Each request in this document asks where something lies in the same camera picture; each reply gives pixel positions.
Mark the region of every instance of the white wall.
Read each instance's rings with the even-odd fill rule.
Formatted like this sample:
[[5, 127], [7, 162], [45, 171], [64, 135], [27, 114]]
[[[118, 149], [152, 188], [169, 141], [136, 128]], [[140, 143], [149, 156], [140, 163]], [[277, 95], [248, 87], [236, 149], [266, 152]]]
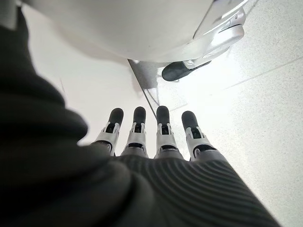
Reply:
[[137, 106], [146, 109], [147, 150], [156, 149], [156, 119], [127, 59], [108, 53], [63, 30], [28, 6], [23, 7], [30, 31], [30, 51], [39, 75], [64, 96], [67, 107], [79, 113], [89, 126], [81, 143], [95, 140], [112, 109], [120, 107], [124, 120], [116, 154], [127, 141]]

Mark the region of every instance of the black fingertip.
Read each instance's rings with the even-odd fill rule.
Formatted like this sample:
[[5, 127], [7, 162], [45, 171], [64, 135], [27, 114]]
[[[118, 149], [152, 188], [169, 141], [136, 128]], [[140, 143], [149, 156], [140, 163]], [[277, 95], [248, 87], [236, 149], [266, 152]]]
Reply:
[[198, 127], [196, 116], [191, 111], [185, 111], [182, 114], [182, 123], [184, 130], [186, 130], [188, 127], [192, 129]]
[[161, 105], [157, 109], [157, 124], [166, 125], [169, 123], [169, 110], [166, 106]]
[[119, 125], [121, 125], [123, 116], [124, 116], [123, 110], [121, 108], [116, 108], [113, 109], [112, 112], [110, 113], [108, 121], [113, 124], [118, 123]]
[[133, 122], [136, 122], [137, 124], [141, 124], [141, 123], [145, 124], [145, 119], [146, 119], [145, 109], [142, 106], [135, 108]]

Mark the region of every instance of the black finger segment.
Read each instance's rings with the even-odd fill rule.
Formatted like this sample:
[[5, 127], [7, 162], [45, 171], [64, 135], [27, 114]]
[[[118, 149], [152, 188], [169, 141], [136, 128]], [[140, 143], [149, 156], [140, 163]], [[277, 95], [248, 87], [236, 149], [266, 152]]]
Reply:
[[121, 125], [123, 116], [124, 116], [124, 113], [121, 108], [113, 109], [109, 116], [108, 121], [110, 122], [110, 124], [108, 125], [106, 132], [113, 133], [115, 124], [118, 123], [119, 125]]

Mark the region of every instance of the dark gray sleeve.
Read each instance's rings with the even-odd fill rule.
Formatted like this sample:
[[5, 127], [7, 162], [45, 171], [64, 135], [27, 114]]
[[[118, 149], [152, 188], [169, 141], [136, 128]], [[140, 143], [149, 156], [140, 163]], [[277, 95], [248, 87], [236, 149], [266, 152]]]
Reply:
[[27, 40], [19, 9], [17, 31], [0, 27], [0, 225], [147, 226], [150, 185], [102, 145], [77, 146], [87, 126], [36, 75]]

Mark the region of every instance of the robotic hand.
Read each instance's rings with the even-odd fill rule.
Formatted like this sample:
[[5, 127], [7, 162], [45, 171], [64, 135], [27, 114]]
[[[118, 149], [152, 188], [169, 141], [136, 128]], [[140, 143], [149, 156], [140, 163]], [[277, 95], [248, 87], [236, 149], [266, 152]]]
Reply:
[[[133, 125], [122, 155], [138, 155], [148, 158], [145, 142], [145, 117], [145, 109], [143, 107], [137, 107], [134, 111]], [[111, 156], [115, 156], [115, 147], [118, 141], [122, 119], [123, 110], [120, 108], [114, 109], [110, 114], [105, 128], [102, 129], [95, 141], [95, 143], [105, 144]], [[182, 122], [191, 161], [207, 160], [209, 158], [225, 160], [201, 132], [193, 112], [185, 111], [182, 114]], [[154, 158], [174, 157], [183, 159], [177, 148], [174, 133], [171, 130], [169, 110], [166, 106], [158, 107], [157, 124], [157, 153]]]

